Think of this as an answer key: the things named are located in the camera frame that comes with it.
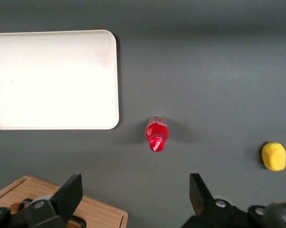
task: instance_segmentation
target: plastic bottle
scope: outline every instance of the plastic bottle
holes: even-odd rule
[[[160,152],[163,150],[169,133],[167,123],[160,115],[154,115],[147,123],[145,137],[149,142],[152,151]]]

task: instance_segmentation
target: gray table surface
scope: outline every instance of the gray table surface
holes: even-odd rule
[[[242,210],[286,201],[286,0],[0,0],[0,32],[106,29],[118,41],[120,122],[112,130],[0,131],[0,190],[34,175],[126,210],[130,228],[177,228],[193,214],[189,174]],[[153,153],[148,118],[170,138]]]

